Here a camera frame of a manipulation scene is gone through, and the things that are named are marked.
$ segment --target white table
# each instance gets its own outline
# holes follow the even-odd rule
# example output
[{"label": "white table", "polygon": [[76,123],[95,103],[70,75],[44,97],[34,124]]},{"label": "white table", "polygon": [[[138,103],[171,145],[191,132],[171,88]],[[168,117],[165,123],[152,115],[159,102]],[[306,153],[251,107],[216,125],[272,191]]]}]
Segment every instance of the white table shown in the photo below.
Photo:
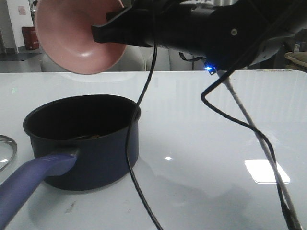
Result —
[{"label": "white table", "polygon": [[[25,116],[47,102],[82,94],[137,100],[146,72],[0,74],[0,134],[18,144],[0,183],[33,158]],[[250,130],[207,108],[201,92],[217,76],[156,72],[141,104],[140,157],[134,167],[165,230],[285,230],[276,185],[257,184],[246,159],[265,159]],[[237,71],[232,83],[257,127],[272,141],[298,218],[307,227],[307,75],[298,71]],[[209,95],[243,119],[225,86]],[[42,183],[7,230],[154,230],[126,175],[110,186],[70,192]]]}]

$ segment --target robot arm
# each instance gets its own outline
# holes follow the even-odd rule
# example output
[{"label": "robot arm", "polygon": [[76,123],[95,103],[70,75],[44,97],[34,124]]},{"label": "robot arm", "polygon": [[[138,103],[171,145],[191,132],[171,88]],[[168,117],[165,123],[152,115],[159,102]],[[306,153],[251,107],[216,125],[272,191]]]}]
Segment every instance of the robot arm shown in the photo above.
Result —
[{"label": "robot arm", "polygon": [[[160,47],[207,58],[217,70],[227,70],[279,17],[290,0],[238,0],[229,6],[199,1],[154,0],[156,39]],[[93,25],[96,42],[135,46],[154,45],[151,0],[137,0],[105,25]],[[269,59],[285,38],[307,23],[307,1],[267,37],[242,67]]]}]

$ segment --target white wall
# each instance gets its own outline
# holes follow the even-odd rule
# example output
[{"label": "white wall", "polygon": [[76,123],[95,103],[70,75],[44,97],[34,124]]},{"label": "white wall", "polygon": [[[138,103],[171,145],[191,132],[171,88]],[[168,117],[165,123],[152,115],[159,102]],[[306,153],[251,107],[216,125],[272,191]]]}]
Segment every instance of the white wall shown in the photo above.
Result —
[{"label": "white wall", "polygon": [[0,29],[5,48],[15,48],[15,41],[6,0],[0,0]]},{"label": "white wall", "polygon": [[[32,18],[31,18],[31,10],[28,0],[6,0],[12,30],[15,38],[16,47],[24,46],[24,37],[22,33],[23,26],[33,26]],[[24,6],[25,8],[25,15],[20,15],[18,11],[18,6]]]}]

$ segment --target saucepan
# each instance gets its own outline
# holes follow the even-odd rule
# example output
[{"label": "saucepan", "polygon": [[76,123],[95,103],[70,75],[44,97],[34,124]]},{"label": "saucepan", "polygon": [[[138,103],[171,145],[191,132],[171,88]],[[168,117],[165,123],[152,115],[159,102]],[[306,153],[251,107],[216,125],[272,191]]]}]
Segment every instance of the saucepan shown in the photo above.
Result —
[{"label": "saucepan", "polygon": [[[47,103],[24,120],[35,159],[0,186],[3,229],[37,186],[83,191],[113,183],[128,171],[125,141],[136,103],[106,94],[74,96]],[[139,108],[131,129],[129,160],[137,161]]]}]

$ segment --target purple handle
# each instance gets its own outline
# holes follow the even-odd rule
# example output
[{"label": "purple handle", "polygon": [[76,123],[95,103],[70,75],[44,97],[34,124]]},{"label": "purple handle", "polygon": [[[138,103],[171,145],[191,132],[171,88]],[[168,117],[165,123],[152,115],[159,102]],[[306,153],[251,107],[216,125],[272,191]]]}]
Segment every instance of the purple handle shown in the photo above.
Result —
[{"label": "purple handle", "polygon": [[47,176],[60,176],[77,160],[77,149],[61,149],[26,162],[0,185],[0,230],[11,221]]}]

